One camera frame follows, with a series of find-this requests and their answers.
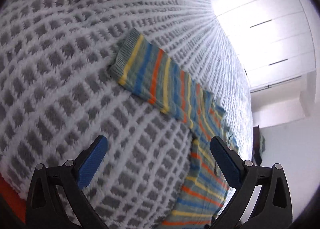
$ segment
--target silver screw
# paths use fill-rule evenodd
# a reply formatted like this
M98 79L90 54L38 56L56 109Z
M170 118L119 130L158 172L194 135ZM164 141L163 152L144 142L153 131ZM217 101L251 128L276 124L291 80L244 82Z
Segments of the silver screw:
M43 164L42 163L39 163L38 165L36 165L36 169L40 170L43 168Z
M276 169L282 169L282 166L279 163L275 164Z
M245 160L245 161L244 161L244 164L245 164L246 166L248 166L248 167L251 167L251 166L253 165L252 161L250 161L250 160Z
M70 167L73 165L73 160L67 160L65 163L64 163L67 167Z

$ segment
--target blue gripper pad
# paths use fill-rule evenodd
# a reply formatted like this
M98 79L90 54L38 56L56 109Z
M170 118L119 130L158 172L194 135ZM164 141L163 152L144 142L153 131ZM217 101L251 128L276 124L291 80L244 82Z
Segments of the blue gripper pad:
M108 140L104 136L101 136L101 139L79 169L77 177L79 189L89 186L107 150Z
M210 151L229 186L237 190L240 189L242 185L241 170L232 159L232 157L236 158L237 161L237 158L239 158L238 162L242 162L240 156L235 151L231 151L227 145L217 137L211 139Z

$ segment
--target red object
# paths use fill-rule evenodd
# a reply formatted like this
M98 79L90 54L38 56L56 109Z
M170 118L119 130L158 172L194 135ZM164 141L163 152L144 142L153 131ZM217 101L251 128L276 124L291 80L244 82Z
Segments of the red object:
M0 175L0 194L11 207L15 215L26 223L26 202L22 200L12 187Z

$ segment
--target blue textured pad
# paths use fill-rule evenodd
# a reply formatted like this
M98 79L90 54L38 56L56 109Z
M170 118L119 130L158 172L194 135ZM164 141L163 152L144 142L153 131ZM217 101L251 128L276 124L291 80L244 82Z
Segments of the blue textured pad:
M77 181L79 189L89 186L107 150L108 140L103 136L79 169Z
M241 188L241 172L217 138L211 139L210 150L229 186L235 189Z

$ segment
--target gray square pattern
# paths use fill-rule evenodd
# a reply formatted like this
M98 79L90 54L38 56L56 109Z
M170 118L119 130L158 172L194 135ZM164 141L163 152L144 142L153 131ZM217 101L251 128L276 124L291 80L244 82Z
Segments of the gray square pattern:
M101 134L110 149L84 193L109 228L151 228L170 213L191 133L110 79L132 28L213 92L237 140L250 141L245 76L210 0L7 0L0 27L0 172L23 199L37 163L62 165Z

